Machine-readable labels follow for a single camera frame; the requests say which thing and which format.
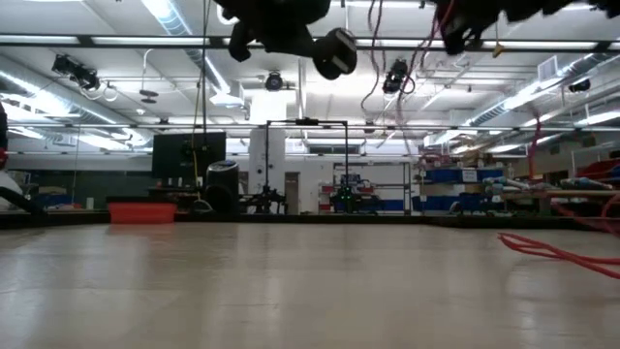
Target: pole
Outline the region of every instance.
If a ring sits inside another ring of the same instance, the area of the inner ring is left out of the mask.
[[[345,125],[345,188],[349,190],[349,122],[343,121]],[[347,200],[346,210],[351,213],[350,200]]]

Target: overhead camera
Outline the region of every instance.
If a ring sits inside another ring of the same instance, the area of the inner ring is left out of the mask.
[[[57,54],[51,71],[62,76],[69,76],[69,80],[77,83],[87,91],[96,91],[101,86],[97,78],[97,70],[87,69],[69,55]]]
[[[277,92],[282,89],[282,86],[284,86],[284,81],[278,72],[269,73],[269,76],[264,81],[264,88],[269,92]]]
[[[384,81],[384,93],[394,94],[398,92],[405,82],[408,69],[406,60],[396,59],[394,64],[391,65],[389,72],[387,72],[386,80]]]
[[[592,83],[589,79],[585,79],[584,81],[580,81],[578,83],[570,85],[569,91],[571,91],[572,93],[585,92],[589,90],[590,87],[592,87]]]

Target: fluorescent light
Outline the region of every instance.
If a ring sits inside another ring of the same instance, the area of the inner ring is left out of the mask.
[[[40,111],[58,114],[66,114],[69,112],[69,103],[65,103],[55,95],[42,90],[40,86],[34,85],[22,79],[18,79],[3,71],[0,71],[0,78],[7,79],[8,81],[31,93],[32,96],[28,96],[28,100],[25,103]]]
[[[586,117],[583,120],[577,121],[575,125],[578,125],[578,126],[594,125],[594,124],[598,124],[601,122],[609,121],[616,117],[620,117],[620,111],[609,111],[609,112],[604,112],[604,113],[600,113],[597,115],[590,115],[590,117]]]
[[[23,0],[28,2],[81,2],[82,0]]]
[[[422,40],[409,40],[409,39],[382,39],[376,40],[376,47],[394,48],[417,48],[422,43]],[[370,47],[372,46],[372,39],[357,39],[356,45],[358,47]],[[435,40],[431,44],[432,48],[443,48],[444,43],[441,40]]]
[[[354,8],[370,8],[371,1],[347,1],[345,4]],[[384,1],[384,9],[419,9],[420,1]],[[332,1],[329,3],[330,7],[340,7],[340,1]],[[375,8],[379,7],[379,2],[375,4]],[[434,9],[435,5],[426,3],[426,8]]]
[[[504,145],[499,145],[499,146],[495,146],[493,148],[490,148],[488,150],[488,152],[493,152],[493,153],[505,152],[505,151],[510,151],[510,150],[513,150],[513,149],[517,149],[520,146],[521,146],[521,144],[504,144]]]
[[[184,38],[184,37],[158,37],[158,38],[142,38],[142,37],[93,37],[93,43],[96,45],[144,45],[144,46],[185,46],[197,45],[203,43],[209,45],[209,39],[203,38]]]
[[[541,123],[543,123],[543,122],[547,121],[550,118],[551,118],[551,115],[549,115],[549,114],[543,115],[543,116],[541,116],[540,121],[541,121]],[[523,125],[521,125],[521,127],[532,127],[532,126],[536,125],[536,123],[537,123],[536,119],[533,118],[530,121],[528,121],[528,122],[524,123]]]
[[[78,45],[75,36],[0,35],[0,44],[62,44]]]
[[[142,4],[152,15],[159,19],[166,19],[176,12],[169,0],[142,0]]]
[[[36,140],[42,140],[44,138],[40,133],[28,130],[25,127],[11,127],[9,128],[9,132]]]
[[[216,93],[215,96],[209,98],[209,101],[218,107],[234,108],[243,106],[243,101],[240,98],[226,93]]]
[[[129,150],[129,146],[99,136],[80,136],[79,140],[106,150]]]
[[[494,41],[485,41],[482,44],[483,48],[495,48],[497,45]],[[503,42],[500,41],[500,45],[504,48],[530,48],[530,49],[546,49],[546,48],[556,48],[556,49],[590,49],[594,48],[597,43],[596,42],[554,42],[554,41],[513,41],[513,42]]]

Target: red hose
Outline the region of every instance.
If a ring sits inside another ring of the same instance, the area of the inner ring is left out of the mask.
[[[601,218],[599,218],[598,221],[603,222],[604,232],[613,234],[616,237],[620,238],[620,234],[614,231],[614,229],[608,224],[608,221],[614,220],[614,219],[607,218],[607,213],[609,209],[611,208],[612,205],[616,204],[618,201],[620,201],[620,195],[615,195],[614,197],[612,197],[604,205],[603,211],[601,213]],[[578,217],[573,211],[567,208],[564,208],[561,206],[555,206],[555,208],[558,209],[560,213],[566,216],[569,216],[569,217],[573,217],[577,222],[586,224],[590,227],[593,227],[599,230],[601,229],[600,226],[589,222],[587,219],[583,217]],[[546,257],[546,258],[551,258],[551,259],[572,262],[572,263],[577,264],[578,266],[601,273],[605,276],[615,278],[615,279],[620,279],[620,272],[599,266],[599,265],[620,266],[620,258],[597,258],[597,257],[580,256],[580,255],[562,250],[555,246],[552,246],[548,243],[537,241],[531,238],[521,237],[515,234],[500,233],[498,236],[498,239],[502,243],[504,243],[507,248],[513,251],[517,251],[517,252],[521,252],[521,253],[525,253],[529,255],[534,255],[534,256],[540,256],[540,257]]]

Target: ceiling beam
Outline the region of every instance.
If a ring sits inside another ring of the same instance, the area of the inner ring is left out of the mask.
[[[175,130],[191,130],[193,128],[201,128],[201,124],[61,124],[61,123],[10,123],[12,127],[37,127],[48,129],[106,129],[106,128],[132,128],[132,129],[175,129]],[[514,132],[534,132],[536,127],[503,127],[503,126],[445,126],[445,125],[387,125],[387,126],[365,126],[365,125],[349,125],[349,130],[390,130],[390,131],[514,131]],[[264,128],[264,125],[257,124],[209,124],[209,128],[217,128],[222,130],[251,130]],[[291,130],[344,130],[341,125],[329,126],[306,126],[306,125],[276,125],[271,124],[269,128],[291,129]],[[546,127],[541,128],[543,132],[620,132],[620,127],[604,127],[604,126],[587,126],[587,127]]]
[[[0,34],[0,47],[31,48],[228,48],[230,37],[209,36],[121,36],[121,35],[53,35],[53,34]],[[371,37],[356,38],[359,50],[411,50],[418,48],[425,38],[377,39],[373,46]],[[620,51],[620,41],[566,41],[566,40],[503,40],[504,52],[532,53],[591,53]],[[482,41],[479,47],[466,48],[471,52],[492,52],[496,42]],[[260,43],[250,43],[250,49],[263,48]],[[444,43],[436,40],[429,51],[445,51]]]

